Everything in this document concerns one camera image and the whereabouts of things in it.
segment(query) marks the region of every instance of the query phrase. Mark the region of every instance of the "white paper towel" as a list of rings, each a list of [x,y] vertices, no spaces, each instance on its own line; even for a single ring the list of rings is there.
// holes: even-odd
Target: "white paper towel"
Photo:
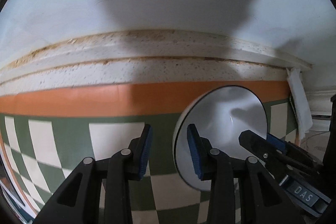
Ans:
[[[308,100],[300,80],[300,69],[292,68],[290,71],[287,69],[288,85],[291,89],[294,99],[299,139],[300,141],[305,137],[306,132],[312,127],[313,120],[311,118]]]

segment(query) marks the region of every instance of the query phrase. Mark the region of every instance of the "floor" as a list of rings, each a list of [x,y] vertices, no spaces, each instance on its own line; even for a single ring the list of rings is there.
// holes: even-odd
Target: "floor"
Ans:
[[[309,130],[301,142],[301,147],[322,161],[329,141],[329,136],[329,131]]]
[[[130,182],[133,223],[205,223],[209,192],[192,189],[179,177],[172,157],[172,137],[184,108],[224,84],[118,85],[117,89],[109,85],[2,97],[2,149],[16,183],[38,212],[84,157],[111,157],[149,123],[154,137],[147,172],[140,182]],[[297,125],[287,83],[240,84],[263,102],[270,133],[294,142]],[[236,223],[240,223],[240,209],[236,208]]]

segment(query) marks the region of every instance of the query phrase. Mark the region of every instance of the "white wall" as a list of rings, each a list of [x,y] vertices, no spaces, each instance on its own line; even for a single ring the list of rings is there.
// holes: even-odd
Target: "white wall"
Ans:
[[[312,70],[303,72],[303,85],[306,91],[336,90],[336,63],[314,65]]]
[[[309,63],[333,58],[329,0],[9,0],[0,13],[0,67],[83,35],[171,28],[262,43]]]

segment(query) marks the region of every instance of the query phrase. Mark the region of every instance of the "metal screw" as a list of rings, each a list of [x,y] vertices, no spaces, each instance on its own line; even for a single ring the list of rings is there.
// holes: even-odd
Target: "metal screw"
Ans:
[[[255,157],[249,157],[249,158],[248,158],[248,161],[249,161],[249,163],[251,163],[251,164],[256,164],[256,163],[258,162],[257,158],[255,158]]]
[[[83,163],[84,163],[85,165],[90,164],[90,163],[92,163],[92,162],[93,162],[93,158],[91,158],[91,157],[86,157],[86,158],[83,160]]]
[[[282,179],[282,181],[279,183],[279,186],[282,186],[287,180],[288,180],[289,176],[285,175],[285,177]]]
[[[210,154],[216,156],[219,154],[219,150],[217,148],[211,148]]]
[[[131,153],[131,150],[126,148],[126,149],[121,150],[120,153],[124,156],[127,156]]]

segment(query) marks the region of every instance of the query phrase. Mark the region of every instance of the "white tile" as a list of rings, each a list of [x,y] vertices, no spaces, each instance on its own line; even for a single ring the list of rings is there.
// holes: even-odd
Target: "white tile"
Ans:
[[[26,195],[28,201],[29,201],[30,204],[33,206],[33,208],[34,208],[36,211],[39,212],[39,211],[40,211],[40,208],[39,208],[38,205],[36,204],[35,200],[33,200],[33,198],[32,198],[30,195],[28,195],[26,192],[23,192],[23,193]]]
[[[238,223],[242,220],[241,210],[240,208],[236,209],[236,215],[235,215],[235,223]]]
[[[149,170],[149,162],[147,163],[147,167],[146,167],[146,173],[144,175],[144,177],[150,177],[151,176],[151,171]]]
[[[199,211],[198,211],[198,220],[197,223],[203,223],[207,221],[208,217],[208,208],[209,208],[209,201],[204,201],[199,204]]]
[[[16,131],[15,131],[14,118],[5,116],[5,125],[6,125],[9,145],[11,146],[11,148],[16,150],[17,152],[20,152],[20,147],[17,141]]]
[[[179,174],[151,176],[157,210],[180,208],[200,202],[201,192],[189,187]]]
[[[27,155],[24,155],[24,154],[22,154],[22,158],[23,158],[23,161],[25,163],[25,166],[27,168],[28,174],[29,174],[32,182],[34,182],[34,184],[36,184],[41,189],[50,193],[48,185],[47,185],[47,183],[44,179],[44,176],[41,172],[41,169],[40,169],[37,161],[35,159],[27,156]]]
[[[90,123],[90,136],[95,160],[110,158],[130,141],[140,137],[144,122]]]
[[[295,138],[296,138],[296,129],[294,129],[292,132],[286,135],[285,141],[295,143]]]
[[[61,168],[51,122],[29,120],[28,124],[36,159]]]
[[[9,163],[10,163],[12,169],[17,173],[20,173],[17,166],[16,166],[15,160],[13,158],[11,148],[7,144],[4,144],[4,145],[5,145],[6,155],[8,157],[8,160],[9,160]]]
[[[36,190],[35,185],[28,179],[26,179],[25,177],[21,176],[27,190],[29,191],[29,194],[31,195],[31,197],[33,199],[35,199],[36,201],[38,201],[39,203],[44,205],[44,201],[42,200],[39,192]]]
[[[271,106],[270,133],[281,139],[286,136],[287,103]]]
[[[99,196],[99,208],[105,208],[105,196],[106,196],[106,191],[105,191],[103,184],[101,184],[100,196]]]
[[[158,213],[151,211],[132,211],[133,224],[159,224]]]
[[[65,178],[67,178],[72,172],[72,170],[65,169],[65,168],[62,168],[62,171],[63,171],[63,174],[64,174]]]

